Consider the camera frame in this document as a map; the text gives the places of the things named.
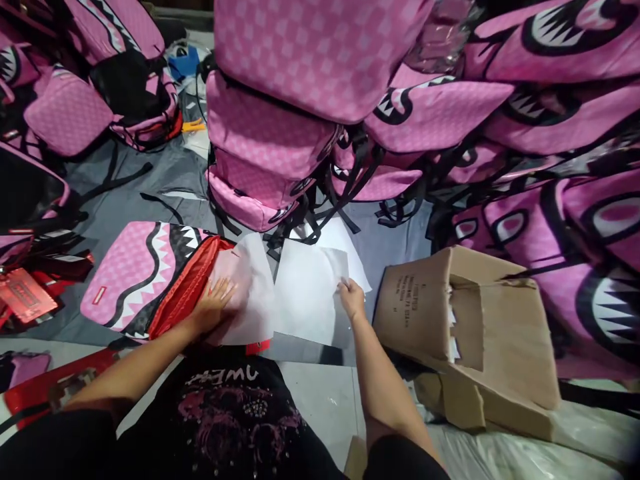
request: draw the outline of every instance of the stack of backpacks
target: stack of backpacks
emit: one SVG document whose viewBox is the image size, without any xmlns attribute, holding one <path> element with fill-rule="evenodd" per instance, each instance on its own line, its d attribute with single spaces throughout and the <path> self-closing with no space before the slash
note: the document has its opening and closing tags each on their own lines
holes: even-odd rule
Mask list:
<svg viewBox="0 0 640 480">
<path fill-rule="evenodd" d="M 178 135 L 182 114 L 165 68 L 165 41 L 138 1 L 0 1 L 0 265 L 21 262 L 34 238 L 71 229 L 90 198 L 62 178 L 108 129 L 138 151 Z"/>
<path fill-rule="evenodd" d="M 314 241 L 350 201 L 380 201 L 396 227 L 428 198 L 434 245 L 529 268 L 561 377 L 637 378 L 640 5 L 478 1 L 455 65 L 416 60 L 445 4 L 471 3 L 216 1 L 218 214 L 284 235 L 306 219 Z"/>
</svg>

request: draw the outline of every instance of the torn cardboard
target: torn cardboard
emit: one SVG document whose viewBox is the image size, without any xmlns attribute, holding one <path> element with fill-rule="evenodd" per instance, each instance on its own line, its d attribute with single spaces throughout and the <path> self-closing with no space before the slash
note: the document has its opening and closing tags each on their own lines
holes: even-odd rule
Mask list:
<svg viewBox="0 0 640 480">
<path fill-rule="evenodd" d="M 439 382 L 418 377 L 416 392 L 452 424 L 551 440 L 548 410 L 560 394 L 539 290 L 530 280 L 502 280 L 524 270 L 464 247 L 388 267 L 373 327 L 382 344 L 439 372 Z"/>
</svg>

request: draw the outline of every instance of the shark eye graphic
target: shark eye graphic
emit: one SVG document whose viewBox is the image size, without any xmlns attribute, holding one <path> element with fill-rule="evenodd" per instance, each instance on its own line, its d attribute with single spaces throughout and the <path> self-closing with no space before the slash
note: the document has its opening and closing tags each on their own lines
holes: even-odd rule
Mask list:
<svg viewBox="0 0 640 480">
<path fill-rule="evenodd" d="M 640 230 L 640 194 L 608 198 L 592 205 L 582 215 L 585 228 L 607 243 L 620 241 Z"/>
<path fill-rule="evenodd" d="M 466 240 L 475 235 L 478 231 L 478 220 L 462 220 L 455 226 L 455 236 L 458 240 Z"/>
<path fill-rule="evenodd" d="M 491 229 L 500 243 L 507 243 L 518 238 L 527 226 L 526 210 L 517 210 L 496 220 Z"/>
</svg>

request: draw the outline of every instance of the small label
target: small label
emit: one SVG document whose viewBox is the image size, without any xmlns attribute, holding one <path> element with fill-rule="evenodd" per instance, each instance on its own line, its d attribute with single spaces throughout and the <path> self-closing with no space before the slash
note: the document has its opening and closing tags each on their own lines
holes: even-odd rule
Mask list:
<svg viewBox="0 0 640 480">
<path fill-rule="evenodd" d="M 51 255 L 50 258 L 56 259 L 56 260 L 60 260 L 60 261 L 64 261 L 64 262 L 68 262 L 68 263 L 72 263 L 72 262 L 76 262 L 76 261 L 80 261 L 80 260 L 85 260 L 84 257 L 76 257 L 74 255 Z"/>
<path fill-rule="evenodd" d="M 0 298 L 23 323 L 28 323 L 57 308 L 56 302 L 22 268 L 10 271 L 0 282 Z"/>
<path fill-rule="evenodd" d="M 95 296 L 95 298 L 91 303 L 93 305 L 97 305 L 98 303 L 100 303 L 100 300 L 102 300 L 102 296 L 105 294 L 106 291 L 107 291 L 106 287 L 100 287 L 100 290 L 98 290 L 98 294 Z"/>
<path fill-rule="evenodd" d="M 12 235 L 32 235 L 33 229 L 9 229 L 9 233 Z"/>
</svg>

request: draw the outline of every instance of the gray floor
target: gray floor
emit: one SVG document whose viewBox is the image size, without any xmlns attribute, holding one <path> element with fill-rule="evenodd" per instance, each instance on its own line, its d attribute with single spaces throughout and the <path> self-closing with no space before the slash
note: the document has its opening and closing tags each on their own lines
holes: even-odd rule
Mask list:
<svg viewBox="0 0 640 480">
<path fill-rule="evenodd" d="M 188 105 L 191 98 L 183 99 L 182 105 Z M 198 109 L 185 112 L 187 120 L 199 117 Z M 130 221 L 168 221 L 176 222 L 171 212 L 159 203 L 140 197 L 140 192 L 160 196 L 169 205 L 176 208 L 187 225 L 202 227 L 212 232 L 222 233 L 237 240 L 228 231 L 222 231 L 219 221 L 211 211 L 207 201 L 207 184 L 204 172 L 207 162 L 182 146 L 181 137 L 168 143 L 156 153 L 138 153 L 124 145 L 119 145 L 119 158 L 116 177 L 136 172 L 145 162 L 153 164 L 153 170 L 116 190 L 110 191 L 86 204 L 89 219 L 80 224 L 76 231 L 86 240 L 77 247 L 77 251 L 91 249 L 99 263 L 106 254 L 116 236 Z M 67 181 L 70 186 L 84 193 L 99 185 L 107 172 L 114 142 L 110 141 L 96 150 L 87 160 L 68 165 Z M 188 192 L 194 199 L 169 197 L 166 193 Z M 347 214 L 358 224 L 361 232 L 352 235 L 355 248 L 363 262 L 365 272 L 373 290 L 367 294 L 367 314 L 371 319 L 375 308 L 378 287 L 387 265 L 424 258 L 429 255 L 430 242 L 425 239 L 425 230 L 430 204 L 424 204 L 420 212 L 396 229 L 378 225 L 375 212 L 378 203 L 352 203 L 345 208 Z M 240 237 L 249 231 L 242 228 Z M 276 262 L 269 259 L 272 271 Z M 120 335 L 98 326 L 79 312 L 82 296 L 91 281 L 91 275 L 84 283 L 69 288 L 62 296 L 64 308 L 54 318 L 42 325 L 18 335 L 21 338 L 55 340 L 86 345 L 105 346 L 118 339 Z M 266 356 L 278 361 L 298 361 L 307 363 L 326 363 L 332 365 L 355 366 L 353 345 L 345 350 L 324 347 L 313 342 L 286 335 L 276 335 Z"/>
</svg>

